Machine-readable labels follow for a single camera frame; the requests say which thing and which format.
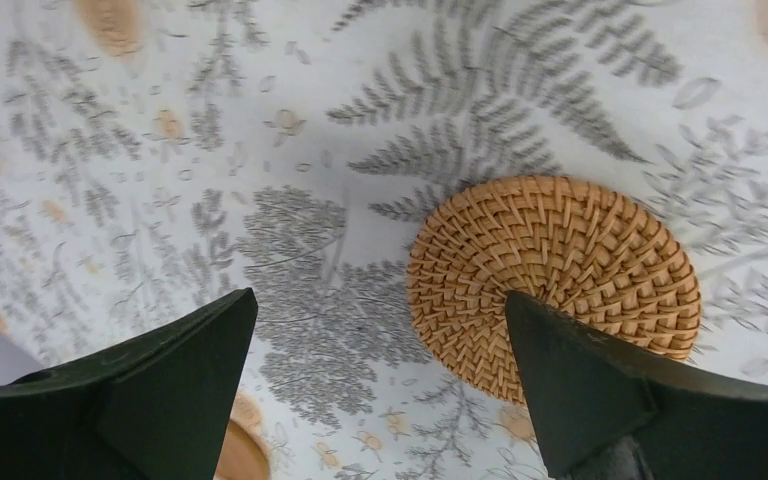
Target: white tablecloth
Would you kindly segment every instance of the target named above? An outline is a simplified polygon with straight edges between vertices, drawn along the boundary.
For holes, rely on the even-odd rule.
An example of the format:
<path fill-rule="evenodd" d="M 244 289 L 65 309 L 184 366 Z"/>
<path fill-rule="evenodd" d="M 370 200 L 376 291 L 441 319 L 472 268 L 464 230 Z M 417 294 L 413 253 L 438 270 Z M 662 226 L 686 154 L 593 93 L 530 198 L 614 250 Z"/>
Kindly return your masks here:
<path fill-rule="evenodd" d="M 565 174 L 690 252 L 768 384 L 768 0 L 0 0 L 0 331 L 48 365 L 236 287 L 281 479 L 544 478 L 410 328 L 419 222 Z"/>

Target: fern leaf print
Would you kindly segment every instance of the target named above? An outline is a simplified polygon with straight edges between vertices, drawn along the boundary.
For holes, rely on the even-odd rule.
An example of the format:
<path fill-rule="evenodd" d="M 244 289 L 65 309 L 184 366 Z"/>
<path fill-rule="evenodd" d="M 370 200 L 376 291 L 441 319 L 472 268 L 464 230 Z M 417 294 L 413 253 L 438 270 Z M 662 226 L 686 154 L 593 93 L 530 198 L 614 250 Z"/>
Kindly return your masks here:
<path fill-rule="evenodd" d="M 373 211 L 416 222 L 472 185 L 563 173 L 541 125 L 547 115 L 616 160 L 649 163 L 618 132 L 585 61 L 619 80 L 662 87 L 679 77 L 676 58 L 626 0 L 529 3 L 508 14 L 500 0 L 358 0 L 337 22 L 340 31 L 390 7 L 425 9 L 435 22 L 430 41 L 414 32 L 409 56 L 391 52 L 357 95 L 326 112 L 346 126 L 414 123 L 409 135 L 350 163 L 361 174 L 426 182 L 413 195 L 371 204 Z M 417 124 L 423 117 L 430 127 Z M 439 140 L 441 125 L 455 132 L 451 140 Z"/>

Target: woven rattan strand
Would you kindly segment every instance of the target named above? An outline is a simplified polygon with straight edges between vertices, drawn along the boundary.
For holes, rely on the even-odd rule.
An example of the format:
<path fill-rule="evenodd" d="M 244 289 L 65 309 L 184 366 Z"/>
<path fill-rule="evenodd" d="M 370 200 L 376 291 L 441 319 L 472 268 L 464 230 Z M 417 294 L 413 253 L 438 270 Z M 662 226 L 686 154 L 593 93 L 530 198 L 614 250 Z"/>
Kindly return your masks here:
<path fill-rule="evenodd" d="M 563 177 L 506 178 L 450 198 L 417 236 L 407 290 L 433 354 L 515 404 L 525 396 L 508 291 L 675 360 L 687 358 L 699 327 L 699 282 L 664 225 L 624 195 Z"/>

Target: dark object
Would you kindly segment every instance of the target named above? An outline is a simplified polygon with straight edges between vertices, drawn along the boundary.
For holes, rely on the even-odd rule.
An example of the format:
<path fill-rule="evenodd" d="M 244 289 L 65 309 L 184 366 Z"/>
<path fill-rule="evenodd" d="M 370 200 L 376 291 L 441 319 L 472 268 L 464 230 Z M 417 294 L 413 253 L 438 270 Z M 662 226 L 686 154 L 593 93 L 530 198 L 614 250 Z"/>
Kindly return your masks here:
<path fill-rule="evenodd" d="M 768 478 L 768 387 L 708 373 L 519 292 L 511 346 L 549 475 Z"/>
<path fill-rule="evenodd" d="M 0 479 L 213 478 L 256 316 L 236 291 L 0 387 Z"/>

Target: floral pattern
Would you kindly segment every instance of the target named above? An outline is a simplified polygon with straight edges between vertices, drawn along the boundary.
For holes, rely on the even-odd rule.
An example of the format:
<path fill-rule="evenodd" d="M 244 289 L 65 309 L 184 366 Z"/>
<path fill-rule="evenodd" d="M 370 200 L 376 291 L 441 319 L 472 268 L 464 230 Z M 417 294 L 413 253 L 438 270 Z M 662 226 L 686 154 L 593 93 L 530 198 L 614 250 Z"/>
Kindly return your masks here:
<path fill-rule="evenodd" d="M 0 332 L 53 365 L 252 286 L 276 480 L 545 479 L 418 342 L 404 246 L 564 174 L 689 251 L 690 361 L 768 384 L 768 1 L 712 2 L 0 0 Z"/>

